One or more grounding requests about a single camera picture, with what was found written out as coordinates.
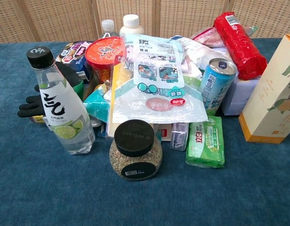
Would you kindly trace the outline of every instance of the white bottle cap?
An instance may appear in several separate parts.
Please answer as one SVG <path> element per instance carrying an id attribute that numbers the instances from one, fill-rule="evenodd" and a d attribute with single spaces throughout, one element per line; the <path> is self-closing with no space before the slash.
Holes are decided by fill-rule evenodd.
<path id="1" fill-rule="evenodd" d="M 140 25 L 140 19 L 138 15 L 128 14 L 123 17 L 123 23 L 125 27 L 135 28 Z"/>
<path id="2" fill-rule="evenodd" d="M 104 31 L 114 31 L 115 30 L 115 22 L 113 20 L 103 20 L 102 21 L 102 29 Z"/>

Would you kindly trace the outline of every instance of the glass jar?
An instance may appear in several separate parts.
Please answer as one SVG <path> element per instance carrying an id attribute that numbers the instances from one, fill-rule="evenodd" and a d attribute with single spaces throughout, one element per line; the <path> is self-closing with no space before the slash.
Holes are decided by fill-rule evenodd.
<path id="1" fill-rule="evenodd" d="M 163 152 L 153 128 L 141 120 L 129 120 L 115 131 L 109 158 L 114 171 L 129 180 L 153 176 L 162 162 Z"/>

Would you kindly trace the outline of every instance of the work glove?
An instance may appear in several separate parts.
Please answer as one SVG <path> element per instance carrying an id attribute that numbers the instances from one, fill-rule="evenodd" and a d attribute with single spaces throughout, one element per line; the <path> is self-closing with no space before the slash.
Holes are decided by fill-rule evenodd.
<path id="1" fill-rule="evenodd" d="M 83 80 L 78 74 L 61 62 L 56 62 L 58 69 L 66 78 L 68 83 L 74 88 L 75 92 L 82 98 L 83 95 Z M 34 89 L 39 92 L 39 86 L 36 85 Z M 32 117 L 37 115 L 45 115 L 42 99 L 40 95 L 27 97 L 27 104 L 20 105 L 17 115 L 21 118 Z"/>

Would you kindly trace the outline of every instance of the blue carpet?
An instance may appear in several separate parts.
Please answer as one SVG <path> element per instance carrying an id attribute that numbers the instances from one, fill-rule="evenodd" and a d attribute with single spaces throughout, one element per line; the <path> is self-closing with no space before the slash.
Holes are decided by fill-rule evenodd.
<path id="1" fill-rule="evenodd" d="M 280 39 L 256 39 L 269 60 Z M 0 226 L 290 225 L 290 135 L 280 145 L 247 143 L 238 118 L 224 117 L 223 169 L 187 165 L 163 143 L 152 179 L 129 182 L 109 163 L 110 140 L 71 156 L 44 125 L 17 117 L 35 95 L 26 59 L 39 43 L 0 44 Z M 54 56 L 65 45 L 41 43 Z"/>

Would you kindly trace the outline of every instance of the white plastic bottle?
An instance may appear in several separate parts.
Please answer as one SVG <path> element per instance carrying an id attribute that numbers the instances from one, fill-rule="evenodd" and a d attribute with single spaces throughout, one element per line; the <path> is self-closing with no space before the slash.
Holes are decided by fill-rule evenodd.
<path id="1" fill-rule="evenodd" d="M 35 47 L 27 58 L 37 74 L 47 121 L 70 154 L 88 153 L 95 140 L 89 115 L 79 96 L 64 78 L 47 47 Z"/>
<path id="2" fill-rule="evenodd" d="M 119 33 L 115 32 L 115 22 L 113 20 L 103 20 L 101 24 L 103 29 L 102 39 L 119 36 Z"/>
<path id="3" fill-rule="evenodd" d="M 120 30 L 120 35 L 123 33 L 129 34 L 144 34 L 145 31 L 140 26 L 140 19 L 138 15 L 128 14 L 123 17 L 124 26 Z"/>

